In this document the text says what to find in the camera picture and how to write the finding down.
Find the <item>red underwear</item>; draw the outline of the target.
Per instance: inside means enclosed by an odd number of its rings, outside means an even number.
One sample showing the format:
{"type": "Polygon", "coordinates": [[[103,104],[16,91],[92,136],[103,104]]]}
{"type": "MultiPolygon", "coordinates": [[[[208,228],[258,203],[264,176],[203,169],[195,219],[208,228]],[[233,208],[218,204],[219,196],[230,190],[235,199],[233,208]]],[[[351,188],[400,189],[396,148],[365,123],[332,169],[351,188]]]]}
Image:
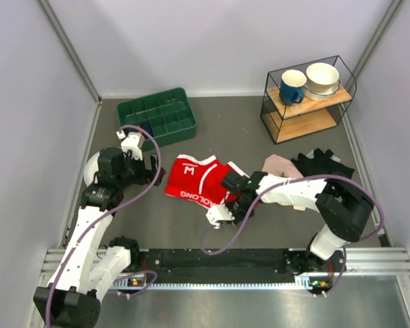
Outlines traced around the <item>red underwear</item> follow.
{"type": "Polygon", "coordinates": [[[235,163],[221,163],[212,155],[204,160],[180,154],[176,157],[168,177],[165,194],[195,202],[204,208],[224,204],[236,199],[235,195],[222,187],[225,175],[235,171],[241,176],[246,173],[235,163]]]}

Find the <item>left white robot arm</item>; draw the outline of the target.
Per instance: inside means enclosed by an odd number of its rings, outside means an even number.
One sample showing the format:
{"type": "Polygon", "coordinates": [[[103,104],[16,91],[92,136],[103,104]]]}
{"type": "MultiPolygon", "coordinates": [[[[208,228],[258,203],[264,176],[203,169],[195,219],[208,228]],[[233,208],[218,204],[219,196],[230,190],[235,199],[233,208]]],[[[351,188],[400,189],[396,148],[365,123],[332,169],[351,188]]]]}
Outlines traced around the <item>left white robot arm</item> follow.
{"type": "Polygon", "coordinates": [[[143,197],[161,183],[165,173],[161,153],[150,155],[146,169],[139,148],[110,147],[97,152],[87,162],[76,225],[53,276],[38,287],[33,302],[46,327],[94,327],[105,295],[125,269],[134,271],[141,263],[137,242],[120,237],[94,264],[101,239],[116,212],[143,197]],[[143,185],[133,199],[123,202],[124,190],[143,185]]]}

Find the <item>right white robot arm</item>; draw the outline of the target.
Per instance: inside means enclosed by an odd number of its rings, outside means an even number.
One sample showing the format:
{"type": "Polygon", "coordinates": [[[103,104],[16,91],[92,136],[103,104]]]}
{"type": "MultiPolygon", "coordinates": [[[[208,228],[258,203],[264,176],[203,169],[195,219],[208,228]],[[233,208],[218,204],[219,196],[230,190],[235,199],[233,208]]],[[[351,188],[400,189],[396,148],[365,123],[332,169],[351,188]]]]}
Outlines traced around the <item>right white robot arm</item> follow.
{"type": "Polygon", "coordinates": [[[338,249],[365,239],[364,230],[375,205],[374,197],[361,185],[330,174],[282,178],[261,171],[250,176],[230,171],[221,185],[232,199],[208,209],[206,217],[216,228],[224,221],[245,222],[253,216],[258,202],[308,208],[321,215],[325,224],[304,254],[286,259],[288,271],[295,275],[327,269],[338,249]]]}

